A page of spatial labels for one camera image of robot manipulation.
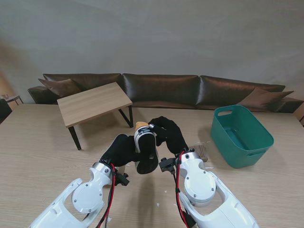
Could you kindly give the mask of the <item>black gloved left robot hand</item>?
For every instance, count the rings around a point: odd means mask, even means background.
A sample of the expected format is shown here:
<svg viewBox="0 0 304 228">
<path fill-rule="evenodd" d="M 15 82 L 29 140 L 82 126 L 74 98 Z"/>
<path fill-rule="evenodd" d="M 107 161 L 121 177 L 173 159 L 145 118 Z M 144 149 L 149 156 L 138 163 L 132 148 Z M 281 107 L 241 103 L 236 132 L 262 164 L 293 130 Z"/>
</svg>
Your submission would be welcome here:
<svg viewBox="0 0 304 228">
<path fill-rule="evenodd" d="M 141 158 L 142 156 L 135 151 L 134 137 L 126 134 L 119 134 L 102 155 L 99 162 L 121 167 L 129 162 L 138 162 Z"/>
</svg>

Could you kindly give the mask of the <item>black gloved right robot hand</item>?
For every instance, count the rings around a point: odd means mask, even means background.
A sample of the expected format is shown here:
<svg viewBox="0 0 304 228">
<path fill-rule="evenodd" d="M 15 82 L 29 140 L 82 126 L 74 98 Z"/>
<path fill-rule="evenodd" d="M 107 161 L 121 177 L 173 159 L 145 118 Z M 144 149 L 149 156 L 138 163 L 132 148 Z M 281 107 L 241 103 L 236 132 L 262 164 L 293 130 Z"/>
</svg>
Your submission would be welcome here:
<svg viewBox="0 0 304 228">
<path fill-rule="evenodd" d="M 168 150 L 173 154 L 189 150 L 179 126 L 173 120 L 160 116 L 148 124 L 153 126 L 152 131 L 156 134 L 156 146 L 166 142 Z"/>
</svg>

